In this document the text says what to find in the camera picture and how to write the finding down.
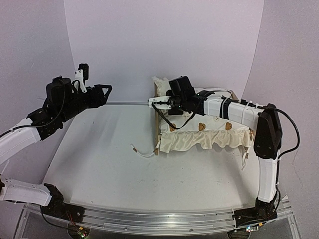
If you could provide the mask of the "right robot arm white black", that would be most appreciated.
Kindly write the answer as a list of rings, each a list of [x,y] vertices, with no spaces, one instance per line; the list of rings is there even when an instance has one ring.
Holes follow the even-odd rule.
[[[193,115],[220,117],[240,123],[255,132],[254,152],[259,161],[259,190],[255,206],[235,210],[236,227],[255,226],[277,217],[281,200],[279,185],[280,159],[295,151],[298,146],[281,152],[282,128],[279,114],[297,126],[291,117],[274,104],[258,105],[245,100],[216,97],[213,92],[197,93],[187,76],[169,81],[168,103],[174,113],[189,112]]]

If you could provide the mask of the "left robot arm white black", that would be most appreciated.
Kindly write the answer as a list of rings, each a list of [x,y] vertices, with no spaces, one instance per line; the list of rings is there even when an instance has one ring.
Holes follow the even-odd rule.
[[[103,106],[111,90],[112,86],[101,84],[81,90],[69,78],[54,78],[46,86],[47,98],[43,106],[0,136],[0,162],[5,163],[28,146],[51,137],[84,110]],[[36,204],[44,215],[77,223],[83,220],[85,211],[81,206],[66,203],[57,187],[48,183],[4,179],[0,182],[0,199]]]

